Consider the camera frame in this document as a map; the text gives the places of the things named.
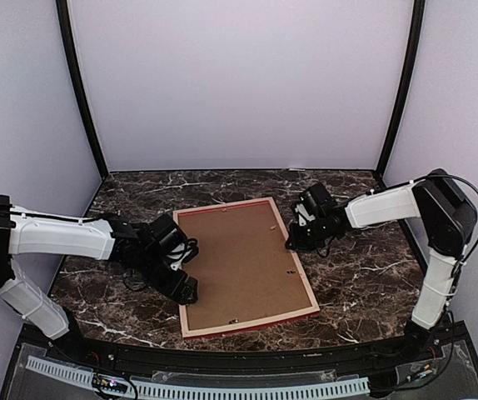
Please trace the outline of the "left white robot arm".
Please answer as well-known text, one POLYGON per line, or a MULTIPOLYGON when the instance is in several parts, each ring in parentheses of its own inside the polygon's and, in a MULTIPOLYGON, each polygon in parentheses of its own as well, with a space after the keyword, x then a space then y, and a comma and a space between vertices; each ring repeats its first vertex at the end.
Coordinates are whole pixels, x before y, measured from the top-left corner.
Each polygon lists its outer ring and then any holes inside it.
POLYGON ((189 238, 163 214, 153 222, 129 222, 119 215, 68 217, 11 204, 0 195, 0 298, 34 324, 72 363, 90 356, 73 315, 49 299, 14 261, 19 254, 71 255, 119 263, 179 305, 197 301, 197 280, 182 264, 198 254, 189 238))

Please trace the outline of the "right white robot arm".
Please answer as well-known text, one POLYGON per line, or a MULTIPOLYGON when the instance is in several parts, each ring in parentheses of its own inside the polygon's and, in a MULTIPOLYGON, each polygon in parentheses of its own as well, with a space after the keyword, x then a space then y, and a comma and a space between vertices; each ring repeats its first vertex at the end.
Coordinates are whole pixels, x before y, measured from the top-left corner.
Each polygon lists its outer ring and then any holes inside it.
POLYGON ((352 230, 418 218, 428 246, 428 261, 420 295, 411 314, 418 327, 430 330, 440 320, 462 267, 478 245, 474 203, 462 190, 472 184, 437 168, 425 176, 338 202, 322 183, 302 192, 292 204, 294 222, 285 247, 295 252, 320 252, 352 230))

